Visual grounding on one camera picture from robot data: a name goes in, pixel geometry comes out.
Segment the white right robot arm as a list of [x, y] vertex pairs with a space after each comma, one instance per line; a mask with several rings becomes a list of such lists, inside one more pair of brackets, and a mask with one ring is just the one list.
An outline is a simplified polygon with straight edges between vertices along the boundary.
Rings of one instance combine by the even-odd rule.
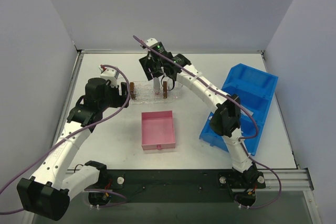
[[198, 96], [211, 110], [209, 123], [212, 131], [219, 135], [232, 159], [233, 170], [247, 186], [261, 186], [264, 177], [246, 150], [245, 137], [241, 131], [241, 105], [236, 94], [227, 94], [208, 81], [184, 55], [173, 56], [163, 44], [154, 38], [139, 41], [148, 54], [140, 59], [149, 80], [165, 76], [182, 84]]

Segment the red-capped toothpaste tube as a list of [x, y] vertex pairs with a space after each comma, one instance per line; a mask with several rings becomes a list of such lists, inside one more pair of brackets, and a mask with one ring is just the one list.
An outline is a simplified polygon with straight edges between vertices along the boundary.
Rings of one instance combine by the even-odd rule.
[[159, 79], [157, 77], [154, 77], [153, 78], [153, 91], [155, 95], [160, 94], [160, 87], [161, 87], [161, 84], [160, 84]]

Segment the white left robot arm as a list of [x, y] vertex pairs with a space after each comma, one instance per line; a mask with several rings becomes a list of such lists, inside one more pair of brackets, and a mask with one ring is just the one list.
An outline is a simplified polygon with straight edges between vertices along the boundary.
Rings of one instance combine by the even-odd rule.
[[21, 178], [17, 184], [25, 211], [57, 221], [79, 193], [91, 185], [96, 188], [106, 185], [107, 167], [99, 162], [89, 161], [69, 177], [66, 177], [66, 172], [84, 141], [98, 124], [105, 121], [102, 117], [104, 111], [108, 108], [121, 111], [128, 107], [129, 101], [128, 80], [116, 86], [113, 86], [111, 78], [88, 80], [85, 94], [70, 111], [56, 144], [31, 177]]

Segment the brown wooden holder block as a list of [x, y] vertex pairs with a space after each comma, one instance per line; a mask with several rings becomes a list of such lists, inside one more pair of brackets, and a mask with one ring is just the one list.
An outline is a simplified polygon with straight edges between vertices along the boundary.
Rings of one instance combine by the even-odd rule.
[[167, 99], [167, 92], [168, 92], [167, 82], [163, 81], [163, 98], [164, 99]]
[[136, 91], [135, 91], [134, 82], [130, 82], [130, 96], [132, 100], [136, 99]]

